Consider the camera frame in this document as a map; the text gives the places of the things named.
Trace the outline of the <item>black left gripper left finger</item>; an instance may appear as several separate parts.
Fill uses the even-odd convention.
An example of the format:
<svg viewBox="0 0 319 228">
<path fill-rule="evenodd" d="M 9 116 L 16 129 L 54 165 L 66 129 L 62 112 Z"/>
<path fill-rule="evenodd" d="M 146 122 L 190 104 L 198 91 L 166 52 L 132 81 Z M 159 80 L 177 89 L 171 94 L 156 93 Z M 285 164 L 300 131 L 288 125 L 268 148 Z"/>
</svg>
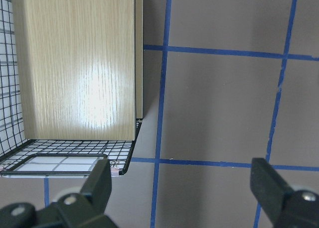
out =
<svg viewBox="0 0 319 228">
<path fill-rule="evenodd" d="M 110 162 L 98 160 L 80 192 L 60 197 L 36 210 L 31 203 L 11 203 L 0 209 L 2 228 L 110 228 L 105 209 L 112 191 Z"/>
</svg>

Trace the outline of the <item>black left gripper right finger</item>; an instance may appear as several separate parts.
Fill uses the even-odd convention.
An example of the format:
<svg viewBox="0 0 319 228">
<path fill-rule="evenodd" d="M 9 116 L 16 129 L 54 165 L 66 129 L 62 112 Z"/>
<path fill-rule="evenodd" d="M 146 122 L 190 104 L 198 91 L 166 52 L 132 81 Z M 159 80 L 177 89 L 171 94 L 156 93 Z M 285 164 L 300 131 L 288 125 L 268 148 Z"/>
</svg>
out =
<svg viewBox="0 0 319 228">
<path fill-rule="evenodd" d="M 251 161 L 250 189 L 274 228 L 317 228 L 319 195 L 294 189 L 264 158 Z"/>
</svg>

